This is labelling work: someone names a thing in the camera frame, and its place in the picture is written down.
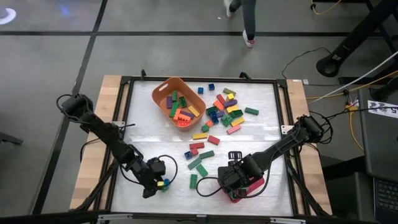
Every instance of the gray floor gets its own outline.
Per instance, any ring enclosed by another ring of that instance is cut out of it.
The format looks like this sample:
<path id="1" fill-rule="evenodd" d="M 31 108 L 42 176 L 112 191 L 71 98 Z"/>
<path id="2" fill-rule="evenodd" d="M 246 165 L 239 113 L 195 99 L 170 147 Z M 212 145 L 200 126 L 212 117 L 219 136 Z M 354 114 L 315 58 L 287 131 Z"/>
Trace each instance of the gray floor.
<path id="1" fill-rule="evenodd" d="M 17 11 L 0 31 L 91 31 L 100 0 L 11 1 L 1 4 Z M 261 32 L 349 32 L 368 13 L 361 4 L 341 4 L 324 16 L 309 10 L 310 1 L 257 1 L 257 29 Z M 322 11 L 330 4 L 318 4 Z M 388 30 L 396 32 L 395 23 Z M 104 12 L 100 31 L 242 31 L 240 12 L 232 21 L 224 16 L 222 0 L 114 0 Z M 30 212 L 53 140 L 61 121 L 57 96 L 69 93 L 83 60 L 89 36 L 0 35 L 0 131 L 24 139 L 21 147 L 0 145 L 0 216 Z M 98 36 L 81 86 L 94 102 L 103 75 L 178 75 L 282 78 L 283 67 L 295 56 L 318 47 L 333 50 L 340 37 L 257 37 L 248 50 L 233 36 Z M 337 78 L 318 74 L 320 50 L 296 60 L 285 71 L 288 78 L 336 84 Z M 381 39 L 369 39 L 342 66 L 339 76 L 359 76 L 390 55 Z M 308 96 L 334 87 L 306 86 Z M 343 109 L 345 98 L 323 100 L 310 109 L 332 114 Z M 361 138 L 358 116 L 355 129 Z M 349 135 L 348 117 L 333 120 L 334 141 L 320 146 L 323 165 L 360 156 Z M 68 210 L 79 168 L 78 151 L 86 135 L 75 124 L 67 132 L 44 212 Z"/>

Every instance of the table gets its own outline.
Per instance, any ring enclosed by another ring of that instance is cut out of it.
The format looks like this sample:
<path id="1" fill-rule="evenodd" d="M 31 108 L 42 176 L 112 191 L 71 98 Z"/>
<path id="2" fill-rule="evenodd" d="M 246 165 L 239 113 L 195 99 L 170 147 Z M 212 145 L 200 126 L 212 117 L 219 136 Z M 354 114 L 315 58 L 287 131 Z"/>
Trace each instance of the table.
<path id="1" fill-rule="evenodd" d="M 105 122 L 113 120 L 113 113 L 122 79 L 122 76 L 119 75 L 104 76 L 95 113 Z M 296 118 L 303 114 L 308 114 L 308 107 L 302 82 L 300 80 L 287 80 L 287 86 L 289 90 L 289 98 L 293 117 Z M 123 89 L 121 89 L 121 91 L 127 93 L 127 87 L 125 86 Z M 283 107 L 282 112 L 284 114 L 284 124 L 288 124 L 287 110 L 284 107 L 285 99 L 282 88 L 279 90 L 279 95 Z M 123 94 L 123 97 L 121 98 L 121 108 L 119 110 L 119 114 L 117 114 L 118 120 L 122 120 L 124 106 L 126 105 L 126 97 L 127 94 Z M 96 138 L 96 136 L 90 133 L 88 136 L 88 141 L 94 138 Z M 70 208 L 79 206 L 98 182 L 101 173 L 101 166 L 104 161 L 104 153 L 105 145 L 102 142 L 96 142 L 86 146 L 78 178 L 76 180 L 75 191 L 73 193 Z M 301 153 L 301 161 L 305 182 L 309 191 L 311 191 L 323 209 L 328 213 L 331 213 L 318 152 L 310 146 L 304 146 Z M 101 201 L 99 203 L 100 209 L 105 208 L 106 199 L 108 198 L 108 188 L 109 184 L 106 185 L 103 190 Z M 301 194 L 298 190 L 295 192 L 298 212 L 303 213 Z"/>

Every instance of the gray pants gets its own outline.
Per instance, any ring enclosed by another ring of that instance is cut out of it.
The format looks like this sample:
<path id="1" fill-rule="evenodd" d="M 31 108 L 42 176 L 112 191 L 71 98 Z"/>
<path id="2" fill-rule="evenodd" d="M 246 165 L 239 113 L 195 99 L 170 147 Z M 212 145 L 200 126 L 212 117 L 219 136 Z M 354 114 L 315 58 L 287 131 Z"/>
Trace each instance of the gray pants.
<path id="1" fill-rule="evenodd" d="M 256 33 L 256 0 L 233 0 L 229 6 L 231 12 L 235 12 L 239 7 L 243 8 L 243 23 L 248 39 L 254 39 Z"/>

